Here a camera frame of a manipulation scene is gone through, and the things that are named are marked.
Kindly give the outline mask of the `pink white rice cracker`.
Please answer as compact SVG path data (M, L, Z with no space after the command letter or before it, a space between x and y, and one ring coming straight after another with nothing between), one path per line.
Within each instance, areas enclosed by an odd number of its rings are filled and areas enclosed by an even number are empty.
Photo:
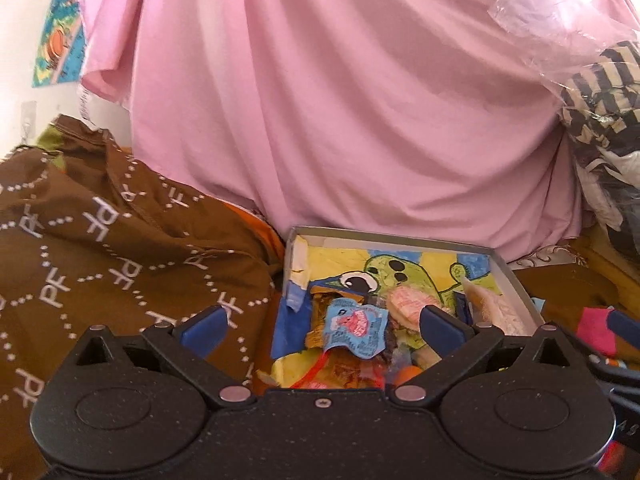
M420 330L420 316L427 306L441 307L433 295L413 286L400 285L386 295L386 309L392 318L407 330Z

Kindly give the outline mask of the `light blue candy packet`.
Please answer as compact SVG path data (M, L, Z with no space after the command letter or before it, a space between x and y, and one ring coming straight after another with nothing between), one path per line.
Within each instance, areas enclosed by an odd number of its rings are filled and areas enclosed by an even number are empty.
M373 359L386 349L387 322L385 309L358 304L350 298L337 298L326 310L323 349L344 348L358 359Z

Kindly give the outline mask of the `gold foil snack packet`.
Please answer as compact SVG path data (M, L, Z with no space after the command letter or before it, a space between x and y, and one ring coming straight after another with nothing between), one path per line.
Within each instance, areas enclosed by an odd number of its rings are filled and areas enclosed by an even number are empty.
M371 317L360 299L341 292L313 292L305 346L326 351L347 348L356 353L371 327Z

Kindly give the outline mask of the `white pink wrapped snack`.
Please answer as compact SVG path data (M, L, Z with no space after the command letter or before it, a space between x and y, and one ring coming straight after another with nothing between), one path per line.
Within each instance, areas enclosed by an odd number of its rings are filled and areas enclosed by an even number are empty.
M525 336L525 324L503 296L477 285L467 278L461 279L466 299L472 304L477 320L497 326L508 336Z

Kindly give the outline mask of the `small orange fruit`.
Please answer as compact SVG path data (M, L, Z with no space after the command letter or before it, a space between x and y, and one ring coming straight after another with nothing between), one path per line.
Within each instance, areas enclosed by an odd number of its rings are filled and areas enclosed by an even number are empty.
M416 376L419 376L422 372L423 372L422 368L415 365L407 365L407 366L401 367L401 369L398 370L395 376L394 385L396 387L399 387L405 384L406 382L408 382L409 380L415 378Z

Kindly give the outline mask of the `grey cardboard box with drawing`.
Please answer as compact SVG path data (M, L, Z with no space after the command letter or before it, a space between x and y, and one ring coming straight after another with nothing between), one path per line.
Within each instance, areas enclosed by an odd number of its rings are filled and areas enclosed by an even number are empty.
M542 323L491 249L299 226L286 243L269 385L398 386L449 353L431 308L465 326L528 336Z

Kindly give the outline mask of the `red snack packet in box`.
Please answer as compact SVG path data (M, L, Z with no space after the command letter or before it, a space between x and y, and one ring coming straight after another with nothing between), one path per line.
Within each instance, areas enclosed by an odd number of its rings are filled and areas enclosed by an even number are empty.
M386 386L386 368L377 360L363 360L348 351L323 352L291 389L380 389Z

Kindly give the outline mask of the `brown patterned garment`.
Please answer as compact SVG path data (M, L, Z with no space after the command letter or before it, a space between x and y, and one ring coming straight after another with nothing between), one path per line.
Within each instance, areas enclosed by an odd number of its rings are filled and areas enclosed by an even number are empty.
M84 331L130 335L213 304L210 355L249 385L284 247L264 220L158 174L111 133L58 116L1 163L1 474L35 479L28 419Z

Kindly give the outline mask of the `pink cloth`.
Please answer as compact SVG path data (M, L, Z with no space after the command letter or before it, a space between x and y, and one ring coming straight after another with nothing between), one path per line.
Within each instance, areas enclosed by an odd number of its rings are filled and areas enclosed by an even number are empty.
M78 0L82 84L164 176L294 226L508 260L582 223L558 102L496 0ZM639 0L575 0L624 25Z

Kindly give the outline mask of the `clear plastic bag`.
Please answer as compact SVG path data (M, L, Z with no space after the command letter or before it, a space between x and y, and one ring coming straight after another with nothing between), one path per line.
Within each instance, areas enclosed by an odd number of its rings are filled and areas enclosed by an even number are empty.
M639 0L496 0L489 15L564 102L639 88Z

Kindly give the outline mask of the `colourful wall poster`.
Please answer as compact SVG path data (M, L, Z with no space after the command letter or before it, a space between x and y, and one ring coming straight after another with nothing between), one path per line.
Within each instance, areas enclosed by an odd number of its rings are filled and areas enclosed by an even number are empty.
M36 52L32 88L77 82L85 42L78 0L51 0Z

